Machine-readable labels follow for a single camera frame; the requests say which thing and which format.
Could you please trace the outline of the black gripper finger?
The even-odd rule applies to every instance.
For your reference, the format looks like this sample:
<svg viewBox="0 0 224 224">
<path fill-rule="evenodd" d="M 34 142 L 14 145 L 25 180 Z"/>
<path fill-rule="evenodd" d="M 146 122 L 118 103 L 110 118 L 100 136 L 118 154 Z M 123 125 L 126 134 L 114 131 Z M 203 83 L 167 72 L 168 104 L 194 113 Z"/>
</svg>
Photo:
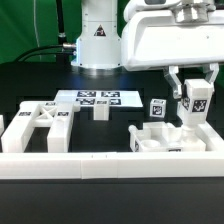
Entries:
<svg viewBox="0 0 224 224">
<path fill-rule="evenodd" d="M 182 83 L 177 77 L 178 73 L 179 73 L 178 66 L 168 66 L 164 68 L 164 78 L 172 87 L 174 99 L 180 99 L 182 97 Z"/>
<path fill-rule="evenodd" d="M 203 66 L 203 73 L 205 74 L 205 80 L 212 84 L 215 82 L 217 75 L 219 73 L 218 63 L 209 63 Z"/>
</svg>

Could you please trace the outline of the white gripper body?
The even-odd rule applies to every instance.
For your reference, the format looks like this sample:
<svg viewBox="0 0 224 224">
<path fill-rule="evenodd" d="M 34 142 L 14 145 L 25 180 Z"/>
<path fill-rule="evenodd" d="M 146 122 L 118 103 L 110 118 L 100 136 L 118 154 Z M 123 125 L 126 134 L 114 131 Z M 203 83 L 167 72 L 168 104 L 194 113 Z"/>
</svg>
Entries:
<svg viewBox="0 0 224 224">
<path fill-rule="evenodd" d="M 170 10 L 141 11 L 122 32 L 122 65 L 128 71 L 224 61 L 224 10 L 205 23 L 177 23 Z"/>
</svg>

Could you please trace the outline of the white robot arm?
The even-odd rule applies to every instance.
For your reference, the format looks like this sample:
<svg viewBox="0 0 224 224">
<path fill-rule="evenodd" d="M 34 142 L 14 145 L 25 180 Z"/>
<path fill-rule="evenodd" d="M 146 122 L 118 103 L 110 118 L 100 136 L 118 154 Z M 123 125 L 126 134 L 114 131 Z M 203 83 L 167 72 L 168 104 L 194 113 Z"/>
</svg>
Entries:
<svg viewBox="0 0 224 224">
<path fill-rule="evenodd" d="M 224 63 L 224 9 L 214 0 L 130 0 L 126 25 L 117 33 L 118 0 L 82 0 L 82 33 L 74 66 L 97 74 L 123 66 L 128 71 L 163 68 L 182 95 L 180 67 L 201 66 L 213 83 Z"/>
</svg>

